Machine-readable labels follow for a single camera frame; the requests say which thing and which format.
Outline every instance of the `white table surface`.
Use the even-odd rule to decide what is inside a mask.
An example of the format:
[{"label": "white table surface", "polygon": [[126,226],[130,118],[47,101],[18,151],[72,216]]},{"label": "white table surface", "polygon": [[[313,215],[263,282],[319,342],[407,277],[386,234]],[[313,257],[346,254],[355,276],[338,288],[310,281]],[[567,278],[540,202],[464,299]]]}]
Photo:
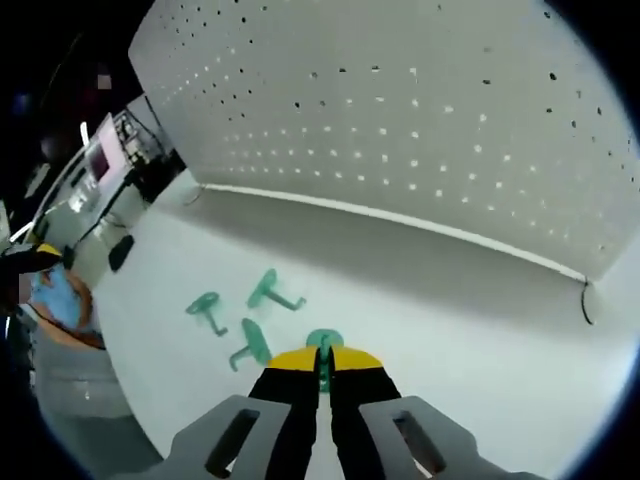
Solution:
[{"label": "white table surface", "polygon": [[[229,395],[248,394],[259,376],[252,359],[237,373],[228,365],[246,344],[245,316],[274,355],[303,346],[315,328],[337,329],[380,358],[404,395],[470,430],[480,454],[508,470],[561,476],[614,411],[637,338],[606,308],[589,327],[579,283],[329,209],[222,192],[184,206],[194,189],[188,172],[178,177],[132,229],[122,269],[94,289],[118,379],[163,456],[178,431]],[[302,310],[246,308],[270,267],[283,293],[308,299]],[[214,315],[229,329],[221,338],[185,313],[209,290],[221,295]],[[340,478],[337,464],[323,469],[315,455],[307,478]]]}]

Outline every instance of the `green plastic part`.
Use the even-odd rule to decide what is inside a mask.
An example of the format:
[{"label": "green plastic part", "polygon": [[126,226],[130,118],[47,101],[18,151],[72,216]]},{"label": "green plastic part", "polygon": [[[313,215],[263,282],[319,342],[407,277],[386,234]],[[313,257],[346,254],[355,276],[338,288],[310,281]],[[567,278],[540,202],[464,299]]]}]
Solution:
[{"label": "green plastic part", "polygon": [[226,328],[218,328],[218,326],[216,325],[216,321],[213,318],[213,314],[211,313],[211,309],[216,303],[218,303],[218,300],[220,300],[220,295],[218,295],[216,292],[207,292],[200,295],[200,297],[191,305],[189,305],[185,311],[189,315],[202,315],[201,318],[207,320],[207,322],[213,329],[213,332],[217,336],[221,337],[229,330],[227,330]]},{"label": "green plastic part", "polygon": [[344,346],[342,335],[335,330],[314,330],[307,337],[307,347],[316,346],[320,350],[320,392],[329,393],[331,379],[329,375],[329,353],[332,345]]},{"label": "green plastic part", "polygon": [[245,357],[255,358],[256,362],[264,367],[269,365],[269,362],[273,357],[271,356],[269,346],[267,345],[267,341],[262,334],[262,329],[260,328],[260,326],[253,320],[243,318],[242,330],[244,331],[244,336],[247,339],[247,346],[241,350],[238,350],[236,353],[231,355],[231,357],[229,357],[229,364],[231,365],[231,369],[234,372],[237,372],[238,360]]},{"label": "green plastic part", "polygon": [[264,274],[260,283],[255,288],[249,300],[247,300],[247,306],[249,308],[256,308],[264,297],[270,298],[276,303],[279,303],[284,308],[288,308],[289,310],[296,311],[302,308],[302,306],[307,303],[307,300],[300,297],[297,302],[292,303],[289,300],[281,297],[276,292],[273,291],[273,287],[278,281],[278,274],[276,271],[271,268],[267,270],[267,273]]}]

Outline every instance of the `computer monitor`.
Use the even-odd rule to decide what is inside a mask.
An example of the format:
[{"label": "computer monitor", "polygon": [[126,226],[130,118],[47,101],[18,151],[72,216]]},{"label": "computer monitor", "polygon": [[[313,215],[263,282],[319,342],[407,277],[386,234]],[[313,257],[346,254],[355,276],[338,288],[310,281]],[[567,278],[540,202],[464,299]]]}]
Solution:
[{"label": "computer monitor", "polygon": [[94,135],[92,141],[93,140],[97,140],[95,143],[100,145],[100,150],[104,157],[104,160],[100,158],[99,161],[96,158],[96,162],[99,162],[99,165],[102,166],[103,169],[104,165],[102,162],[106,161],[108,166],[106,171],[102,172],[102,170],[99,170],[102,172],[102,175],[100,175],[100,177],[96,175],[96,181],[98,181],[100,185],[106,185],[113,178],[121,176],[123,170],[127,167],[127,158],[122,150],[122,145],[120,144],[118,132],[116,132],[116,126],[111,114],[107,115],[107,118],[104,119],[102,125],[100,125]]},{"label": "computer monitor", "polygon": [[107,160],[107,156],[104,153],[101,143],[92,142],[91,145],[88,146],[84,157],[91,168],[91,172],[93,173],[93,177],[96,179],[96,182],[100,182],[102,177],[104,177],[109,170],[109,161]]}]

